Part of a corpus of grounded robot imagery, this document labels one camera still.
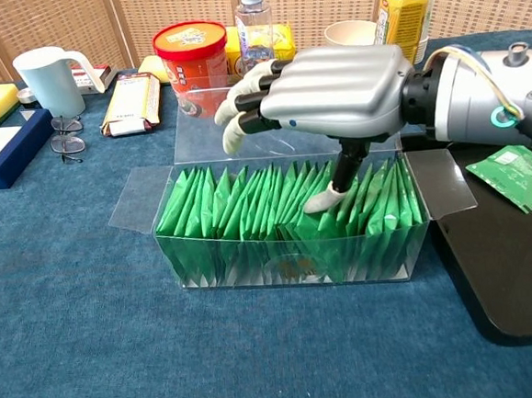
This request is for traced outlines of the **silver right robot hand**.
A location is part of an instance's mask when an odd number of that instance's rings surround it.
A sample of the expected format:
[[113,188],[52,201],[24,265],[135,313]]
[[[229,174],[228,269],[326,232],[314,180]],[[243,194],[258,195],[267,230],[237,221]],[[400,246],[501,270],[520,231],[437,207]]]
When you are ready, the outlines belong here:
[[309,48],[291,61],[260,62],[216,110],[223,151],[234,154],[245,137],[274,130],[338,140],[331,181],[303,206],[308,214],[329,210],[345,198],[370,145],[405,125],[402,91],[413,69],[395,44]]

